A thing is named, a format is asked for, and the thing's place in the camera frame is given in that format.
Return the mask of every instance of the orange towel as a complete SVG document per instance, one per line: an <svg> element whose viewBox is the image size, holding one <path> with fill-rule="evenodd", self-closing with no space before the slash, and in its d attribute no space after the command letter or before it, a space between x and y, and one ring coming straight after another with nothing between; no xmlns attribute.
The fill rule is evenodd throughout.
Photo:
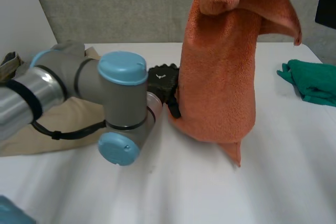
<svg viewBox="0 0 336 224"><path fill-rule="evenodd" d="M289 0L194 0L185 30L176 92L182 117L172 121L196 140L218 143L238 166L256 118L257 37L268 33L301 44Z"/></svg>

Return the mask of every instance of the white table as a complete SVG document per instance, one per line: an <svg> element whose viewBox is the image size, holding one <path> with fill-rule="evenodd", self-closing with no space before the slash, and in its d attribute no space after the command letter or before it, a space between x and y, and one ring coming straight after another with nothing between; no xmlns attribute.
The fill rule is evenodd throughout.
<svg viewBox="0 0 336 224"><path fill-rule="evenodd" d="M149 67L180 61L181 44L93 46L136 52ZM108 163L95 145L0 158L0 194L45 224L336 223L336 108L303 102L277 76L290 59L319 62L306 46L257 46L257 122L241 168L164 114L132 166Z"/></svg>

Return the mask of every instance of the light blue joint cap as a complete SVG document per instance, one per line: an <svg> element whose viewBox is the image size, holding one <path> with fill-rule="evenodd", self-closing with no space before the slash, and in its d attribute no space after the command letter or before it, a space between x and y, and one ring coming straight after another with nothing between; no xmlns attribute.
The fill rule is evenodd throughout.
<svg viewBox="0 0 336 224"><path fill-rule="evenodd" d="M37 222L26 215L5 196L0 195L0 223L5 224L36 224Z"/></svg>
<svg viewBox="0 0 336 224"><path fill-rule="evenodd" d="M116 51L103 55L98 72L108 81L125 86L135 86L147 81L146 61L132 52Z"/></svg>
<svg viewBox="0 0 336 224"><path fill-rule="evenodd" d="M98 150L107 161L121 166L131 165L140 154L139 147L132 140L113 132L100 136Z"/></svg>
<svg viewBox="0 0 336 224"><path fill-rule="evenodd" d="M30 65L29 65L29 68L33 68L33 67L36 65L36 62L37 62L43 55L45 55L46 53L51 52L51 51L58 51L58 50L56 50L56 49L55 49L55 50L48 49L48 50L39 52L37 55L35 55L35 57L34 57L33 60L31 61Z"/></svg>

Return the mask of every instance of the gray wall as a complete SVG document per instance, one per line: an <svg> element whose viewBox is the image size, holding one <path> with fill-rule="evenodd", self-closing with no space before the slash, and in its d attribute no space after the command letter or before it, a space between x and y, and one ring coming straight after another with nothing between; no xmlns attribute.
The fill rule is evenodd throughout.
<svg viewBox="0 0 336 224"><path fill-rule="evenodd" d="M178 42L192 0L40 0L58 41ZM314 22L318 0L292 0L303 42L325 62L336 59L336 30ZM260 41L292 41L261 36Z"/></svg>

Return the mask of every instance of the green cloth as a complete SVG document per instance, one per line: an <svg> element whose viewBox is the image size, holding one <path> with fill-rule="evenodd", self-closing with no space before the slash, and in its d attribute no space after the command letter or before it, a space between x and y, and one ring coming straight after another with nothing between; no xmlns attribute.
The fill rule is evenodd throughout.
<svg viewBox="0 0 336 224"><path fill-rule="evenodd" d="M297 86L302 100L336 106L336 67L329 64L290 60L277 74Z"/></svg>

